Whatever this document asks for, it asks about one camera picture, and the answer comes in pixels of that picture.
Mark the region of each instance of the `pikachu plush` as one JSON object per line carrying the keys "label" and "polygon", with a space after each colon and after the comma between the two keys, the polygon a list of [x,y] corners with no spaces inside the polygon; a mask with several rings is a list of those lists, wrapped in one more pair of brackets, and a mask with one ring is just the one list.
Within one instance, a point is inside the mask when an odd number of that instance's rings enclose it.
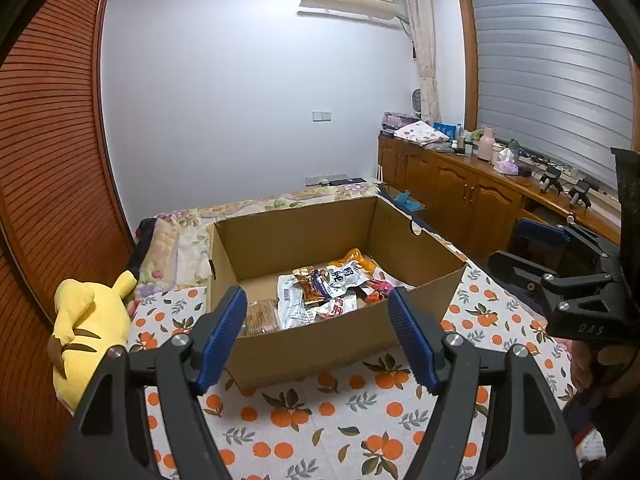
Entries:
{"label": "pikachu plush", "polygon": [[47,344],[58,399],[75,411],[105,352],[123,345],[130,319],[123,298],[136,286],[130,270],[112,287],[65,280],[56,289],[56,322]]}

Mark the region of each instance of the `folded white cloth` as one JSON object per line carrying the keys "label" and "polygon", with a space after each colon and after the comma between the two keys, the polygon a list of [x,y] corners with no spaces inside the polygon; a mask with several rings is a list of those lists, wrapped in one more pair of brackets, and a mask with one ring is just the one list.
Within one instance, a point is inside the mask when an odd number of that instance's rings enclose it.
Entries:
{"label": "folded white cloth", "polygon": [[417,123],[408,124],[402,128],[399,128],[394,133],[394,137],[397,139],[408,140],[419,146],[424,146],[430,142],[436,142],[437,140],[447,140],[447,137],[442,132],[434,130],[424,121],[417,121]]}

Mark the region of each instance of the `wooden wardrobe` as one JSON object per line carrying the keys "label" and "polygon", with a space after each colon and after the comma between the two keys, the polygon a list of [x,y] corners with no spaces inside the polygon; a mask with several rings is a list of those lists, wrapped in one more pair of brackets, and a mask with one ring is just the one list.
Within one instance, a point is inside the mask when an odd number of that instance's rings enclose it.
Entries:
{"label": "wooden wardrobe", "polygon": [[46,355],[56,287],[113,283],[133,247],[102,125],[105,4],[48,0],[0,67],[3,476],[54,477],[69,421]]}

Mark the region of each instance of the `floral bedspread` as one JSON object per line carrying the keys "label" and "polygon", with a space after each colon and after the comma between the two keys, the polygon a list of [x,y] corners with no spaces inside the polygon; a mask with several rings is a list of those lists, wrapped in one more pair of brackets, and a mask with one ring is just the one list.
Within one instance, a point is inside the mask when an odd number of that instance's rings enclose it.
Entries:
{"label": "floral bedspread", "polygon": [[[139,303],[128,348],[155,348],[172,334],[188,332],[206,305],[208,240],[205,225],[216,218],[305,203],[375,194],[375,186],[319,188],[278,198],[241,202],[164,216],[162,247],[154,243],[136,290]],[[461,259],[466,256],[436,238]],[[481,269],[468,262],[442,321],[447,331],[482,348],[526,345],[559,406],[575,393],[565,347],[545,333],[528,310]],[[490,389],[476,395],[459,479],[475,472],[486,425]],[[199,398],[220,455],[235,479],[321,480],[402,478],[420,443],[435,397],[416,383],[399,348],[371,355],[336,370],[261,390],[240,390],[225,372]],[[148,423],[162,475],[178,473],[168,444],[156,388],[146,390]]]}

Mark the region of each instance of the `beige curtain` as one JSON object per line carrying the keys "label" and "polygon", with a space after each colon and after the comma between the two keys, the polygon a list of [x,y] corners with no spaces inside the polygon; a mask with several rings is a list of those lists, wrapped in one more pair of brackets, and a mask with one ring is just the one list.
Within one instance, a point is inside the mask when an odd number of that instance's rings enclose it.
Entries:
{"label": "beige curtain", "polygon": [[406,0],[406,7],[418,61],[422,120],[433,124],[440,121],[440,104],[436,83],[436,49],[431,0]]}

